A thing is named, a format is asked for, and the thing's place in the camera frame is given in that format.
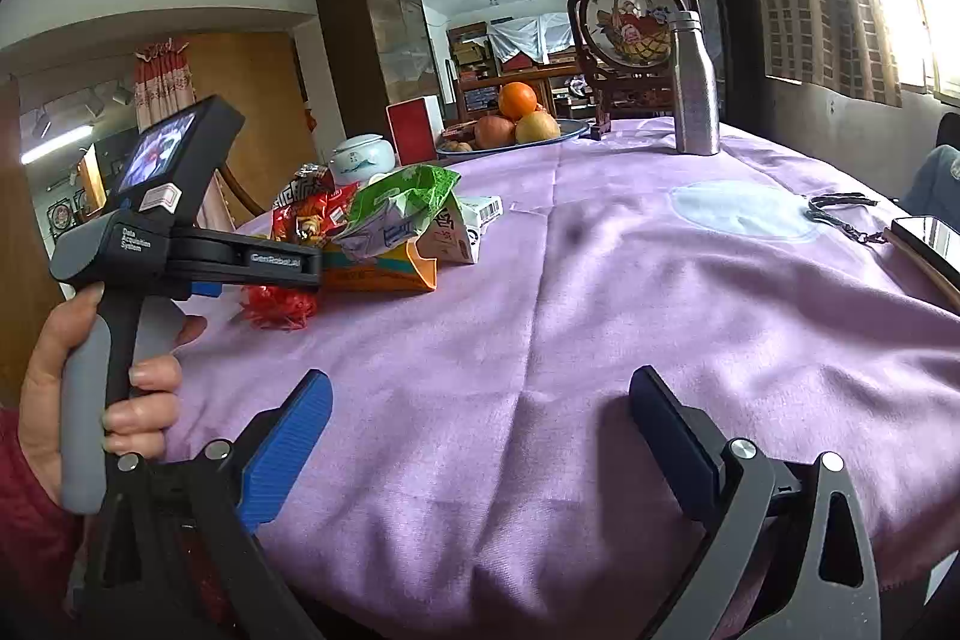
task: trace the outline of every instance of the purple tablecloth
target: purple tablecloth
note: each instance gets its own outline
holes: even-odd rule
[[[670,119],[616,129],[459,165],[458,193],[506,213],[433,293],[328,295],[294,333],[251,328],[236,290],[189,303],[210,325],[179,352],[171,458],[310,367],[333,382],[260,532],[293,584],[393,637],[635,637],[700,537],[628,415],[645,363],[728,437],[841,453],[887,584],[957,547],[960,319],[889,245],[749,215],[776,212],[757,194],[863,186],[733,129],[712,158],[676,155]],[[870,231],[899,214],[845,212]]]

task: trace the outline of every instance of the finger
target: finger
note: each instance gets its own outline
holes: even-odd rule
[[[104,451],[123,456],[124,453],[140,453],[143,458],[163,456],[165,442],[161,432],[144,434],[108,434],[104,437]]]
[[[169,353],[136,362],[130,368],[130,385],[144,391],[176,391],[184,375]]]
[[[115,434],[138,434],[166,429],[179,417],[179,399],[171,393],[149,393],[116,402],[104,411],[104,429]]]
[[[176,336],[176,346],[186,345],[188,342],[192,342],[194,339],[198,338],[203,333],[203,330],[206,328],[206,318],[203,316],[186,316],[186,322],[184,323],[184,328],[181,329],[181,333]]]
[[[94,283],[54,307],[40,330],[30,357],[28,379],[37,383],[59,381],[70,351],[90,336],[97,305],[103,297],[104,284]]]

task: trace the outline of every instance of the hand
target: hand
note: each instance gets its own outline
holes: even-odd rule
[[[78,295],[51,312],[43,324],[27,375],[20,391],[20,450],[40,485],[59,504],[61,495],[61,378],[70,351],[83,344],[93,328],[97,304],[104,295],[103,283],[85,287]],[[187,316],[176,338],[184,345],[198,338],[206,320]],[[155,391],[117,402],[104,412],[104,450],[110,453],[136,451],[146,458],[161,456],[163,432],[179,415],[179,399],[173,391],[181,384],[181,366],[170,355],[157,356],[133,365],[130,382],[136,389]]]

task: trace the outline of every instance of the light blue circle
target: light blue circle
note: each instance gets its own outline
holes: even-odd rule
[[[782,188],[712,180],[673,189],[670,202],[684,220],[738,237],[810,242],[820,234],[805,215],[806,199]]]

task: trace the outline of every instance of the keychain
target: keychain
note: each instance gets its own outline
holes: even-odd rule
[[[873,244],[885,244],[887,239],[883,236],[882,231],[878,231],[875,234],[857,231],[850,223],[844,223],[840,218],[834,218],[833,215],[824,210],[824,207],[836,207],[846,204],[862,204],[866,207],[875,207],[879,203],[880,202],[875,199],[870,199],[869,196],[864,196],[864,194],[823,194],[822,196],[814,196],[813,199],[808,200],[806,216],[810,218],[810,220],[815,220],[816,223],[827,223],[840,229],[844,234],[853,239],[853,242],[859,242],[860,244],[870,244],[871,242]]]

